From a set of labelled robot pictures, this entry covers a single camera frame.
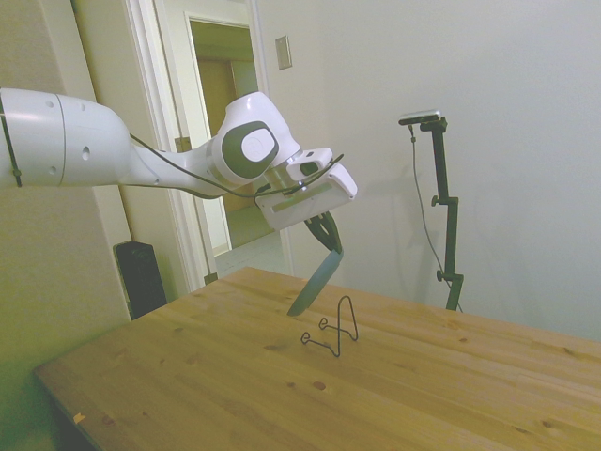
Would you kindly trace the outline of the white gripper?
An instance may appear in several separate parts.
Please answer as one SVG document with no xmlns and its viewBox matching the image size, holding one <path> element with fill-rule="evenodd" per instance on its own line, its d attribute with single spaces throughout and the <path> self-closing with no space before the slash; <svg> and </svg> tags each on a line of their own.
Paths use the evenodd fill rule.
<svg viewBox="0 0 601 451">
<path fill-rule="evenodd" d="M 260 196 L 257 205 L 272 229 L 282 230 L 304 221 L 321 244 L 330 251 L 341 252 L 339 232 L 329 210 L 352 201 L 357 192 L 353 177 L 342 164 L 336 163 L 315 182 L 295 193 Z"/>
</svg>

